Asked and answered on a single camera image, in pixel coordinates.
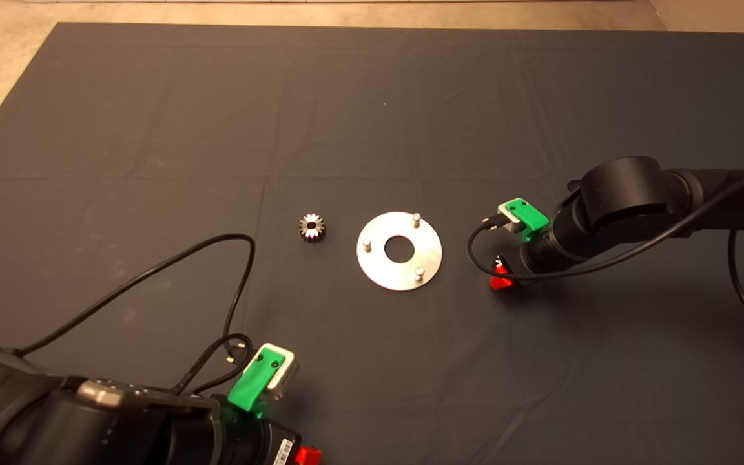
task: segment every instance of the concrete floor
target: concrete floor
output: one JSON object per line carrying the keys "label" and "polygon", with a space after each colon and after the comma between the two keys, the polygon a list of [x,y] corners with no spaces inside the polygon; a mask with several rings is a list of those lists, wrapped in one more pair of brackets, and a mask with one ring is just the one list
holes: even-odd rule
{"label": "concrete floor", "polygon": [[[674,30],[744,30],[744,15],[734,11],[738,8],[744,11],[743,4],[744,0],[406,4],[23,3],[0,0],[0,103],[57,21],[602,30],[667,30],[667,24],[672,23],[670,28]],[[714,5],[723,5],[717,8],[719,15],[716,17],[700,14],[713,10]],[[736,24],[732,18],[742,18],[738,29],[732,26]]]}

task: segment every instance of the gear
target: gear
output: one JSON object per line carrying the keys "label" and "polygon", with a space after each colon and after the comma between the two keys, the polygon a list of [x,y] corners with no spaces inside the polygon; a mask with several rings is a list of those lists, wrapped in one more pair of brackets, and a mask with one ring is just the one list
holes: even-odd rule
{"label": "gear", "polygon": [[307,214],[300,220],[300,236],[307,242],[320,241],[325,235],[326,225],[318,214]]}

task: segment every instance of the metal plate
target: metal plate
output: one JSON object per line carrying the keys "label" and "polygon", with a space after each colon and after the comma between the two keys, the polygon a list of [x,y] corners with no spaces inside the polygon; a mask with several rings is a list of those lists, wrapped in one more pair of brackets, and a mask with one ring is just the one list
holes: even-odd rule
{"label": "metal plate", "polygon": [[[386,242],[396,236],[407,238],[415,249],[404,263],[386,255]],[[392,291],[410,291],[425,285],[440,268],[440,239],[419,214],[389,212],[378,215],[360,231],[355,246],[360,268],[370,280]]]}

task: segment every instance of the barcode sticker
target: barcode sticker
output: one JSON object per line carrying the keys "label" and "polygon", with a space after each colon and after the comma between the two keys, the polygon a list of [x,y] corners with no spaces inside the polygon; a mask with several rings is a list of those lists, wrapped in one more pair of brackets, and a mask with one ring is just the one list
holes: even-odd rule
{"label": "barcode sticker", "polygon": [[286,465],[286,461],[289,460],[289,454],[292,452],[292,446],[295,443],[284,439],[280,442],[280,449],[277,451],[277,456],[274,458],[274,465]]}

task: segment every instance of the table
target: table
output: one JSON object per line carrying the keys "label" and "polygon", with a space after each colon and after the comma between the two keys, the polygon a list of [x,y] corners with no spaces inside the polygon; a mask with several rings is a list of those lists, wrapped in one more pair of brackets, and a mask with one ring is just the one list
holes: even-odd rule
{"label": "table", "polygon": [[[509,295],[467,262],[499,202],[552,214],[568,180],[629,155],[744,168],[744,34],[59,24],[0,108],[0,344],[250,233],[235,328],[297,353],[269,416],[325,463],[744,463],[725,233]],[[316,245],[296,229],[310,211]],[[355,259],[388,211],[442,240],[417,291]],[[739,250],[744,279],[744,234]],[[196,256],[33,360],[169,385],[218,336],[244,260]]]}

